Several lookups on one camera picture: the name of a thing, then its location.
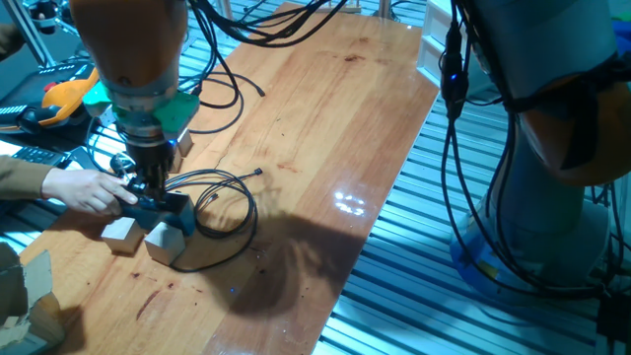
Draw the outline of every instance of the wooden block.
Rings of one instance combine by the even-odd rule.
[[[179,168],[181,168],[182,161],[183,161],[183,158],[181,157],[181,153],[179,152],[179,149],[175,149],[174,163],[171,165],[171,169],[169,170],[169,173],[172,173],[172,174],[179,173]]]
[[[190,136],[190,131],[188,128],[184,129],[184,131],[177,138],[177,149],[183,158],[185,158],[190,149],[193,147],[193,139]]]
[[[101,238],[112,252],[134,253],[144,235],[135,219],[121,217],[105,227]]]
[[[160,222],[145,238],[147,252],[156,261],[171,265],[186,248],[184,235],[178,228]]]

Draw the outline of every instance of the metal grating floor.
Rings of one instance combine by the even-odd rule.
[[[282,0],[270,0],[250,19],[269,15],[280,3]],[[255,1],[233,0],[232,4],[239,19],[243,7]],[[377,1],[363,0],[361,4],[362,15],[372,15],[379,6]],[[401,22],[422,26],[425,1],[401,4],[394,11]],[[208,43],[194,19],[189,36],[180,62],[182,76],[199,73],[209,55]],[[224,55],[236,45],[220,38]],[[471,291],[452,268],[451,227],[439,175],[447,127],[444,115],[444,103],[437,100],[314,354],[594,354],[597,302],[550,304],[538,309],[493,305]],[[463,168],[476,201],[484,194],[504,146],[504,117],[500,106],[467,106],[457,123]],[[109,127],[93,133],[97,161],[106,166],[124,144]],[[80,140],[72,132],[52,133],[45,144],[37,144],[67,150],[80,145]],[[0,141],[0,154],[18,149]],[[460,218],[466,204],[456,188],[454,166],[450,166],[452,200]],[[0,241],[21,251],[64,210],[55,201],[12,204],[4,215],[0,212]]]

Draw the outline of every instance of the cable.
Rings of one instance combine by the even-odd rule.
[[[242,24],[236,21],[228,20],[215,11],[212,5],[209,4],[207,0],[189,0],[192,8],[197,8],[202,11],[206,17],[219,29],[221,29],[226,35],[241,41],[243,43],[253,44],[262,47],[268,48],[280,48],[287,47],[297,43],[304,41],[305,39],[312,36],[315,32],[317,32],[320,28],[322,28],[345,4],[347,0],[340,1],[337,6],[335,6],[330,13],[328,13],[324,19],[322,19],[318,24],[316,24],[312,29],[307,31],[306,34],[300,36],[297,39],[290,40],[287,42],[274,42],[275,40],[281,38],[289,38],[293,36],[301,27],[305,24],[307,19],[322,5],[328,3],[328,0],[317,0],[314,3],[310,3],[309,5],[294,9],[290,11],[285,11],[279,14],[275,14],[269,17],[265,17],[262,19],[258,19],[254,22],[250,22],[248,24],[259,24],[261,22],[266,22],[272,19],[284,18],[286,16],[303,13],[298,16],[292,23],[287,25],[282,30],[278,31],[275,34],[266,33],[255,28],[252,28],[248,24]],[[251,33],[257,35],[258,37],[247,37],[243,35],[240,31],[244,31],[247,33]]]
[[[452,28],[450,29],[451,31],[456,31],[456,26],[457,26],[457,18],[456,18],[456,1],[452,2],[452,14],[453,14],[453,18],[452,18]],[[470,58],[470,41],[473,38],[473,35],[469,34],[469,41],[467,42],[467,46],[466,46],[466,57],[464,59],[464,69],[462,70],[462,73],[464,75],[466,75],[466,70],[468,68],[468,63],[469,63],[469,58]],[[459,69],[456,68],[451,68],[448,67],[448,69],[451,70],[457,70],[459,71]],[[456,75],[449,75],[444,73],[444,77],[445,75],[447,75],[447,77],[451,77],[452,80],[454,78],[456,78]],[[452,93],[456,92],[458,90],[458,87],[447,87],[447,89],[451,89],[453,90]],[[498,229],[498,239],[500,244],[498,246],[495,245],[495,243],[491,240],[490,236],[488,235],[488,233],[485,231],[484,225],[482,224],[481,220],[479,219],[479,216],[477,215],[477,211],[475,206],[472,203],[471,200],[471,196],[468,193],[468,190],[466,188],[466,183],[464,181],[464,177],[463,177],[463,173],[462,173],[462,169],[461,169],[461,165],[459,162],[459,156],[458,156],[458,151],[457,151],[457,141],[456,141],[456,129],[455,129],[455,121],[456,121],[457,117],[452,117],[450,118],[450,127],[448,128],[448,135],[446,138],[446,149],[444,152],[444,164],[443,164],[443,169],[446,168],[446,159],[447,159],[447,155],[449,154],[449,143],[452,142],[454,145],[454,157],[455,157],[455,164],[456,164],[456,170],[457,170],[457,174],[458,174],[458,179],[460,180],[460,184],[462,185],[462,190],[463,190],[463,194],[466,197],[467,203],[469,205],[469,209],[471,211],[471,214],[476,222],[476,225],[478,226],[478,229],[480,230],[480,233],[484,236],[487,244],[489,245],[489,247],[495,252],[495,254],[497,255],[497,257],[504,263],[504,265],[509,268],[509,270],[511,270],[513,273],[515,273],[517,276],[519,276],[526,284],[535,287],[539,292],[538,293],[533,293],[530,291],[526,291],[526,290],[520,290],[517,288],[514,288],[512,286],[508,286],[505,285],[503,283],[498,283],[497,280],[495,280],[495,278],[491,277],[490,275],[488,275],[486,272],[482,271],[478,265],[476,264],[475,260],[471,257],[470,252],[468,251],[468,248],[466,247],[466,245],[464,244],[463,240],[461,239],[461,237],[459,236],[459,230],[457,229],[457,225],[455,220],[453,219],[453,212],[450,210],[450,207],[448,207],[449,213],[450,213],[450,220],[452,221],[452,227],[455,230],[455,234],[458,237],[458,241],[460,242],[460,245],[462,246],[463,251],[467,254],[467,256],[469,256],[469,258],[471,259],[471,262],[475,265],[475,267],[478,269],[478,271],[481,272],[482,275],[486,276],[487,278],[489,278],[489,280],[491,280],[492,282],[494,282],[495,284],[498,284],[500,286],[506,287],[509,290],[515,291],[515,292],[519,292],[522,294],[528,294],[528,295],[532,295],[532,296],[539,296],[539,297],[544,297],[544,298],[562,298],[562,299],[586,299],[586,298],[591,298],[593,296],[597,296],[602,294],[602,292],[604,292],[606,290],[606,287],[604,286],[604,284],[600,284],[600,285],[594,285],[594,286],[589,286],[589,287],[558,287],[557,285],[549,285],[547,281],[540,279],[540,277],[536,276],[536,275],[532,275],[529,272],[527,272],[526,270],[524,270],[518,263],[517,261],[513,258],[513,256],[510,253],[510,249],[508,247],[508,243],[506,242],[506,239],[504,237],[504,233],[502,230],[502,218],[500,216],[500,211],[502,210],[501,208],[501,204],[502,204],[502,199],[503,199],[503,194],[504,194],[504,190],[506,187],[506,176],[508,175],[508,172],[510,170],[510,166],[512,164],[512,159],[513,159],[513,154],[515,152],[515,125],[517,124],[517,117],[515,114],[511,113],[510,114],[510,122],[509,122],[509,134],[507,137],[507,146],[505,148],[505,154],[503,154],[503,159],[501,160],[502,163],[504,163],[504,160],[506,160],[507,165],[504,169],[504,174],[505,177],[502,179],[501,181],[501,185],[500,185],[500,191],[499,191],[499,196],[498,196],[498,206],[497,206],[497,210],[496,210],[496,223],[497,223],[497,229]],[[447,194],[447,180],[444,177],[445,172],[442,172],[443,178],[443,188],[444,188],[444,195],[446,197],[446,200],[449,200],[449,196]],[[497,182],[497,175],[494,175],[493,177],[493,182],[496,183]],[[490,199],[490,196],[487,195],[487,206],[486,206],[486,213],[488,215],[488,199]]]
[[[88,124],[88,131],[86,133],[86,140],[85,140],[85,145],[86,145],[86,150],[88,151],[88,157],[90,157],[90,161],[92,161],[92,164],[95,165],[95,167],[101,172],[101,173],[105,173],[109,176],[115,177],[117,178],[117,176],[115,174],[112,174],[111,172],[109,172],[107,169],[103,168],[95,159],[95,148],[90,144],[90,136],[92,134],[92,127],[94,126],[95,120],[97,120],[96,117],[92,117],[90,118],[90,123]]]
[[[619,237],[618,240],[618,264],[616,265],[616,270],[612,272],[617,272],[622,268],[622,261],[624,259],[624,234],[622,234],[622,228],[620,226],[620,216],[618,215],[618,201],[615,195],[615,184],[611,182],[609,184],[609,190],[611,190],[611,208],[613,209],[613,220],[615,222],[616,233]]]
[[[488,103],[477,103],[477,102],[472,101],[472,100],[467,100],[467,102],[469,104],[472,104],[472,105],[478,106],[478,107],[489,107],[489,106],[492,106],[492,105],[495,105],[495,104],[499,104],[499,103],[501,103],[503,101],[504,101],[504,98],[497,98],[497,99],[495,99],[495,100],[493,100],[491,102],[488,102]]]
[[[221,84],[221,85],[225,85],[227,87],[231,87],[232,86],[228,83],[225,83],[221,80],[217,80],[217,79],[206,79],[206,81],[210,81],[213,83],[217,83],[217,84]],[[244,113],[244,108],[245,108],[245,102],[244,102],[244,94],[241,93],[241,91],[238,91],[238,95],[239,95],[239,99],[240,99],[240,106],[239,106],[239,112],[237,112],[237,115],[235,116],[235,118],[233,118],[233,120],[231,120],[230,122],[228,122],[226,125],[224,125],[223,127],[220,128],[216,128],[216,129],[210,129],[210,130],[198,130],[198,129],[188,129],[188,131],[190,133],[194,133],[194,134],[213,134],[213,133],[219,133],[221,131],[224,131],[228,128],[230,128],[233,124],[237,123],[237,121],[239,120],[239,118],[241,118],[242,114]]]
[[[593,204],[600,204],[602,202],[604,207],[609,207],[609,199],[607,198],[609,196],[609,184],[606,184],[602,188],[602,191],[600,192],[598,196],[596,196],[595,186],[591,186],[591,190],[592,190],[592,203]]]
[[[422,4],[422,3],[419,3],[419,2],[416,2],[416,1],[399,0],[399,1],[396,1],[393,4],[391,4],[390,8],[393,8],[393,7],[395,7],[397,5],[400,5],[400,4],[413,4],[413,5],[418,5],[418,6],[425,6],[425,4]]]
[[[194,186],[194,185],[208,185],[209,186],[201,193],[201,195],[197,199],[197,202],[195,203],[195,206],[194,206],[195,224],[197,226],[197,230],[204,237],[207,237],[213,240],[223,240],[234,234],[242,233],[248,228],[250,228],[249,237],[247,238],[243,246],[232,255],[220,261],[213,262],[211,264],[200,266],[200,267],[195,267],[192,269],[184,269],[184,268],[180,268],[174,265],[170,265],[171,269],[177,272],[185,272],[185,273],[207,270],[209,268],[216,267],[230,260],[233,260],[234,258],[241,255],[242,253],[244,253],[244,251],[246,251],[249,248],[249,246],[251,245],[251,242],[256,236],[256,231],[258,227],[258,208],[256,206],[256,201],[254,200],[254,197],[252,196],[251,192],[247,189],[247,186],[245,185],[244,180],[250,177],[259,176],[261,174],[263,174],[263,170],[256,169],[254,173],[252,174],[236,177],[235,175],[228,173],[226,171],[216,170],[216,169],[206,169],[206,170],[199,170],[199,171],[194,171],[190,173],[184,173],[182,175],[179,175],[177,177],[172,177],[167,180],[167,184],[166,184],[167,191],[172,191],[172,190],[179,189],[182,187]],[[200,176],[210,176],[210,175],[217,175],[223,178],[223,180],[220,180],[220,181],[191,180],[192,178],[196,178]],[[221,190],[222,188],[230,188],[232,190],[235,190],[243,194],[245,198],[247,199],[247,212],[245,214],[244,219],[238,224],[237,227],[229,231],[215,230],[199,222],[199,214],[203,212],[205,208],[218,197],[217,192]]]
[[[263,5],[267,0],[258,0],[258,2],[256,2],[256,4],[249,6],[249,7],[244,7],[244,15],[241,17],[241,19],[239,20],[240,23],[244,23],[245,19],[252,13],[254,12],[256,9],[258,9],[258,7],[260,7],[261,5]]]
[[[610,237],[614,238],[615,240],[617,240],[619,242],[622,242],[624,244],[624,247],[627,248],[627,250],[631,251],[631,246],[628,243],[626,243],[625,241],[621,241],[620,237],[614,235],[613,233],[610,234]]]

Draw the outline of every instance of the black cable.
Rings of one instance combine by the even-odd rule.
[[[279,22],[277,22],[277,23],[260,25],[260,26],[258,26],[258,27],[259,27],[260,29],[271,29],[271,28],[275,28],[275,27],[277,27],[277,26],[279,26],[279,25],[286,24],[286,23],[288,23],[288,22],[290,22],[290,21],[294,20],[294,19],[295,19],[298,15],[300,15],[300,14],[294,14],[294,15],[292,15],[292,16],[290,16],[290,17],[288,17],[287,19],[281,20],[281,21],[279,21]]]
[[[88,131],[86,133],[86,140],[85,140],[85,145],[86,145],[86,150],[88,151],[88,157],[90,157],[90,161],[92,161],[92,164],[95,165],[95,167],[101,172],[101,173],[105,173],[109,176],[118,178],[116,176],[116,174],[113,174],[111,172],[109,172],[107,169],[103,168],[95,159],[95,147],[92,146],[92,144],[90,144],[90,136],[92,135],[92,128],[94,126],[95,120],[97,120],[96,117],[92,117],[90,118],[90,123],[88,124]]]
[[[232,86],[230,84],[228,84],[226,82],[223,82],[221,80],[208,78],[208,79],[206,79],[206,81],[210,81],[210,82],[213,82],[213,83],[225,85],[225,86],[228,86],[228,87],[232,88]],[[188,131],[190,133],[193,133],[193,134],[213,134],[213,133],[219,133],[221,131],[224,131],[224,130],[230,128],[233,124],[237,123],[239,118],[241,118],[242,114],[244,113],[244,108],[245,108],[244,94],[242,94],[241,91],[238,91],[238,95],[239,95],[239,99],[240,99],[239,112],[237,112],[237,115],[235,116],[235,118],[233,118],[233,120],[228,122],[226,125],[224,125],[224,126],[222,126],[220,128],[216,128],[216,129],[210,129],[210,130],[188,129]]]
[[[214,72],[211,72],[211,73],[210,73],[210,75],[229,75],[229,74],[228,74],[228,73],[226,73],[226,72],[218,72],[218,71],[214,71]],[[254,82],[253,82],[250,78],[248,78],[247,76],[244,76],[244,75],[241,75],[241,74],[235,74],[235,73],[232,73],[232,75],[234,75],[236,78],[242,79],[242,80],[246,81],[248,84],[252,85],[252,86],[256,89],[256,91],[258,92],[258,94],[259,94],[261,97],[264,97],[264,96],[265,96],[265,92],[263,91],[263,89],[261,89],[258,85],[256,85],[256,83],[254,83]]]
[[[235,175],[228,173],[226,171],[221,171],[221,170],[216,170],[216,169],[206,169],[206,170],[199,170],[199,171],[190,172],[190,173],[184,173],[180,176],[172,177],[167,180],[167,186],[166,186],[167,191],[171,191],[171,190],[175,190],[175,189],[179,189],[179,188],[187,187],[187,186],[193,186],[193,185],[208,185],[209,186],[199,196],[194,207],[195,224],[197,226],[197,230],[204,237],[207,237],[213,240],[223,240],[225,238],[233,236],[234,234],[242,233],[248,228],[250,228],[249,237],[247,238],[245,243],[242,245],[242,247],[239,250],[237,250],[237,252],[233,253],[232,255],[220,261],[213,262],[211,264],[200,266],[200,267],[195,267],[192,269],[180,268],[180,267],[174,266],[173,264],[170,265],[171,269],[177,272],[186,272],[186,273],[207,270],[209,268],[219,266],[230,260],[235,259],[237,256],[241,255],[242,253],[244,253],[244,251],[246,251],[249,248],[249,246],[251,245],[251,242],[256,236],[256,231],[258,227],[258,208],[256,206],[256,201],[254,200],[254,197],[251,194],[251,192],[247,189],[247,186],[245,185],[244,180],[250,177],[261,175],[262,173],[263,171],[261,169],[256,169],[256,171],[254,171],[254,173],[252,174],[236,177]],[[190,180],[191,178],[200,177],[200,176],[210,176],[210,175],[217,175],[223,178],[223,180],[220,180],[220,181],[199,181],[199,180],[191,181]],[[238,224],[237,227],[229,231],[215,230],[199,222],[199,214],[203,212],[204,209],[215,198],[218,197],[217,192],[221,190],[222,188],[229,188],[229,189],[235,190],[243,194],[245,198],[247,199],[247,212],[245,214],[244,219]]]
[[[393,7],[395,7],[397,5],[400,5],[400,4],[413,4],[413,5],[418,5],[418,6],[424,6],[424,4],[416,2],[416,1],[399,0],[399,1],[396,1],[396,2],[392,3],[390,5],[390,8],[393,8]]]
[[[616,273],[618,270],[622,268],[622,261],[624,259],[624,234],[622,233],[622,227],[620,226],[620,216],[618,216],[618,201],[615,195],[615,184],[611,182],[609,184],[609,190],[611,190],[611,208],[613,209],[613,220],[615,222],[616,233],[620,238],[618,240],[618,264],[616,265],[616,270],[612,270],[613,273]]]
[[[504,100],[504,98],[497,98],[497,99],[495,99],[495,100],[493,100],[493,101],[491,101],[491,102],[488,102],[488,103],[477,103],[477,102],[472,101],[472,100],[467,100],[467,102],[468,102],[469,104],[472,104],[472,105],[474,105],[474,106],[478,106],[478,107],[488,107],[488,106],[492,106],[492,105],[495,105],[495,104],[499,104],[499,103],[501,103],[503,100]]]
[[[467,0],[452,0],[453,25],[454,25],[454,22],[456,21],[457,5],[460,5],[460,7],[462,7],[463,6],[462,3],[465,3],[465,2],[469,3]],[[502,65],[497,56],[497,53],[493,50],[493,45],[488,40],[489,36],[488,36],[488,33],[486,32],[486,29],[484,28],[484,23],[479,20],[481,16],[478,14],[477,8],[474,5],[471,5],[469,3],[466,11],[462,11],[462,13],[466,15],[466,16],[462,16],[462,20],[466,23],[467,38],[471,41],[475,41],[481,47],[484,53],[484,56],[489,64],[489,68],[491,69],[491,72],[493,73],[493,77],[495,79],[494,82],[496,86],[498,87],[501,93],[501,96],[503,98],[505,97],[509,98],[510,91],[508,90],[507,81],[505,80],[504,75],[503,75]],[[503,233],[501,229],[498,231],[498,235],[500,239],[503,239]]]
[[[592,190],[592,203],[593,204],[600,204],[602,202],[604,207],[609,207],[609,199],[607,198],[607,196],[609,195],[609,184],[606,184],[602,188],[602,191],[600,192],[598,196],[596,196],[595,186],[591,186],[591,190]]]
[[[620,239],[620,237],[618,237],[618,236],[614,235],[613,233],[611,233],[611,234],[610,234],[610,236],[611,236],[612,238],[614,238],[615,240],[617,240],[617,241],[621,242],[621,243],[624,245],[624,247],[625,247],[625,248],[627,248],[627,250],[631,251],[631,246],[630,246],[628,243],[626,243],[625,241],[622,241],[622,240]]]
[[[455,129],[455,127],[454,127],[453,123],[450,122],[449,123],[449,127],[447,129],[447,136],[445,138],[445,145],[444,145],[444,149],[443,149],[443,158],[442,158],[442,162],[441,162],[441,186],[442,186],[442,190],[443,190],[443,196],[445,198],[445,206],[447,208],[447,214],[449,215],[450,223],[452,224],[452,229],[454,230],[454,235],[456,236],[456,239],[457,239],[458,243],[460,244],[460,248],[462,249],[462,251],[466,255],[468,263],[473,265],[475,267],[475,269],[480,274],[484,275],[487,279],[489,279],[489,281],[491,281],[495,285],[497,285],[499,287],[502,287],[502,288],[505,288],[505,289],[510,290],[510,291],[514,291],[514,292],[520,293],[520,294],[526,294],[526,295],[529,295],[529,296],[539,296],[538,293],[517,289],[517,288],[515,288],[513,286],[510,286],[510,285],[507,285],[507,284],[505,284],[505,283],[503,283],[501,281],[498,281],[494,277],[489,275],[476,262],[476,260],[473,257],[473,255],[471,255],[471,252],[469,251],[468,246],[466,245],[466,243],[462,239],[462,236],[460,235],[460,231],[459,231],[457,223],[456,223],[456,217],[454,217],[454,211],[452,209],[452,204],[451,204],[451,201],[450,201],[449,190],[448,190],[448,185],[447,185],[447,157],[449,155],[450,143],[451,143],[451,139],[452,139],[452,132],[454,131],[454,129]]]
[[[335,6],[330,13],[328,13],[323,20],[321,20],[317,25],[315,25],[312,29],[307,31],[306,34],[300,36],[297,39],[290,40],[283,43],[273,42],[274,40],[281,38],[288,38],[294,35],[302,25],[307,21],[307,19],[322,5],[328,3],[328,0],[317,0],[311,5],[307,5],[300,9],[285,11],[276,15],[272,15],[266,18],[258,19],[257,21],[251,22],[250,24],[261,23],[265,21],[269,21],[275,18],[284,18],[289,15],[294,15],[297,13],[304,12],[300,15],[296,20],[294,20],[291,24],[280,30],[275,34],[265,33],[259,31],[257,29],[251,28],[246,24],[241,24],[239,22],[228,20],[221,15],[219,15],[215,9],[208,3],[207,0],[190,0],[191,7],[196,7],[202,12],[206,14],[206,17],[212,21],[219,29],[221,29],[226,35],[239,40],[243,43],[254,44],[257,46],[268,47],[268,48],[279,48],[279,47],[287,47],[297,43],[304,41],[305,39],[312,36],[315,32],[317,32],[320,28],[322,28],[345,4],[347,0],[342,0],[340,3]],[[256,37],[247,37],[239,32],[245,31],[251,34],[255,34],[260,36],[260,38]]]
[[[438,58],[438,69],[440,71],[443,71],[443,58],[445,57],[445,51],[443,50],[443,53],[441,53],[441,56]]]
[[[457,17],[456,17],[456,1],[452,2],[452,14],[453,14],[453,18],[452,18],[452,29],[451,31],[458,25],[457,23]],[[468,62],[469,62],[469,58],[470,58],[470,42],[467,42],[467,46],[466,46],[466,57],[465,57],[465,66],[463,69],[463,73],[466,75],[466,70],[468,67]],[[511,118],[511,122],[510,122],[510,126],[509,126],[509,137],[507,140],[507,147],[508,147],[508,152],[506,155],[506,159],[507,159],[507,168],[505,169],[504,173],[505,176],[508,173],[508,170],[510,169],[510,165],[512,163],[512,159],[513,159],[513,153],[515,150],[515,124],[516,124],[516,116],[514,114],[511,114],[510,116]],[[456,160],[456,170],[458,172],[458,178],[460,180],[460,184],[462,185],[462,189],[463,189],[463,193],[467,199],[467,203],[469,204],[469,209],[471,211],[472,216],[475,219],[475,222],[481,232],[481,234],[484,236],[487,244],[489,245],[489,247],[497,254],[497,257],[500,258],[500,260],[505,264],[506,267],[508,267],[513,273],[515,273],[517,276],[519,276],[524,282],[526,282],[528,285],[530,286],[534,286],[535,288],[537,288],[537,290],[541,293],[532,293],[526,290],[519,290],[517,288],[514,287],[507,287],[507,289],[511,289],[513,291],[516,292],[520,292],[520,293],[527,293],[529,295],[533,295],[533,296],[543,296],[543,297],[550,297],[550,298],[564,298],[564,299],[585,299],[585,298],[590,298],[592,296],[601,294],[603,291],[605,291],[604,287],[602,287],[603,285],[596,285],[594,287],[577,287],[577,288],[569,288],[569,287],[556,287],[556,285],[554,286],[550,286],[547,285],[545,280],[540,279],[539,277],[532,275],[530,273],[528,273],[527,271],[525,271],[513,258],[513,256],[510,254],[510,250],[508,247],[508,244],[506,243],[506,239],[504,238],[504,234],[502,232],[501,229],[501,216],[499,215],[500,211],[501,211],[501,200],[503,197],[503,192],[504,192],[504,188],[506,186],[506,179],[503,178],[502,179],[502,184],[500,185],[500,196],[499,196],[499,201],[498,201],[498,208],[496,211],[496,223],[498,224],[498,237],[500,240],[500,245],[499,246],[495,246],[495,243],[490,239],[490,236],[488,235],[488,233],[485,231],[485,228],[483,226],[483,224],[481,223],[479,216],[477,215],[476,212],[476,208],[473,205],[472,201],[471,201],[471,197],[470,194],[468,194],[468,191],[466,189],[466,184],[463,178],[463,173],[461,171],[461,166],[459,164],[459,157],[458,157],[458,153],[457,153],[457,142],[456,142],[456,131],[455,131],[455,120],[454,119],[450,119],[450,129],[448,130],[448,137],[446,139],[447,142],[452,141],[454,144],[454,155],[455,155],[455,160]],[[445,154],[447,155],[449,152],[449,148],[446,148],[446,152]],[[453,228],[455,229],[455,233],[457,235],[459,235],[459,231],[457,230],[457,225],[455,224],[455,221],[453,221]],[[467,255],[470,256],[468,249],[466,249],[466,246],[464,245],[464,243],[461,243],[461,246],[463,247],[463,250],[465,250],[465,252],[467,253]],[[489,278],[491,281],[493,281],[494,283],[496,283],[497,280],[495,280],[494,278],[490,277],[490,275],[488,275],[486,272],[482,272],[483,275],[485,275],[487,278]]]
[[[256,9],[258,9],[261,5],[263,5],[267,0],[258,0],[258,2],[252,6],[244,7],[244,15],[239,19],[240,23],[244,23],[245,19],[253,13]]]
[[[197,22],[199,23],[200,27],[203,28],[204,26],[202,25],[202,23],[204,22],[204,18],[201,16],[201,14],[199,14],[198,10],[193,10],[193,14],[195,14],[195,17],[197,18]],[[210,44],[211,52],[214,52],[216,58],[219,60],[220,64],[224,67],[224,70],[226,70],[226,74],[230,78],[230,82],[233,86],[235,95],[233,96],[233,99],[227,104],[214,105],[214,104],[208,104],[202,101],[200,101],[199,104],[204,107],[210,107],[210,108],[229,108],[229,107],[234,106],[239,100],[239,95],[240,95],[239,86],[237,85],[237,80],[235,76],[233,75],[232,71],[230,70],[230,67],[228,67],[228,64],[224,60],[224,57],[219,52],[219,48],[217,46],[217,36],[215,35],[214,27],[207,26],[207,28],[210,30],[210,32],[207,32],[207,30],[203,30],[202,32],[204,33],[204,36],[206,37],[208,44]],[[199,86],[198,86],[199,89],[197,92],[194,92],[193,95],[199,95],[199,93],[201,92],[202,81],[206,79],[207,76],[208,76],[207,72],[202,73],[201,81],[199,82]]]

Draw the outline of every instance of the wooden table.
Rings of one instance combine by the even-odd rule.
[[[65,214],[22,254],[28,262],[50,252],[68,330],[58,353],[311,353],[436,97],[415,68],[420,37],[402,24],[337,15],[294,47],[240,45],[230,67],[267,95],[241,83],[243,118],[194,135],[182,170],[263,169],[246,182],[260,211],[254,243],[221,267],[179,274],[142,245],[133,257],[112,255],[99,239],[103,222]],[[207,84],[201,97],[224,103],[232,94]],[[221,126],[236,110],[202,108],[191,127]],[[201,189],[183,192],[195,200]],[[205,217],[226,228],[244,209],[241,196],[221,192]],[[175,263],[221,259],[246,237],[195,235]]]

